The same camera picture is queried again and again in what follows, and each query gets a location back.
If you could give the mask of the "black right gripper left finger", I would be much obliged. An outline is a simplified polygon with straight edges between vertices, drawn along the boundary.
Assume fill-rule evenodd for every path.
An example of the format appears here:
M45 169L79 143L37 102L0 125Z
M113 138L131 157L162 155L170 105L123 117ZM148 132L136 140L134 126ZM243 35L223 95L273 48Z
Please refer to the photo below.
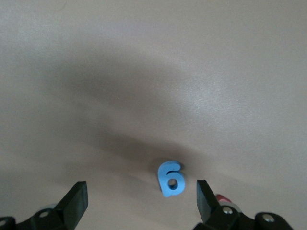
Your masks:
M54 208L42 209L20 223L17 223L14 217L1 217L0 228L2 230L73 230L87 208L87 183L79 181Z

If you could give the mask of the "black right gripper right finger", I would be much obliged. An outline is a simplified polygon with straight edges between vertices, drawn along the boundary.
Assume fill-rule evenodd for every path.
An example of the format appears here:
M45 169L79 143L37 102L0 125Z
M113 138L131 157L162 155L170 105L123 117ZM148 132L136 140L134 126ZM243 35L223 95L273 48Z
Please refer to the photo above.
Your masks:
M202 219L195 230L290 230L281 216L259 212L254 218L246 216L232 202L218 201L206 180L196 182L197 207Z

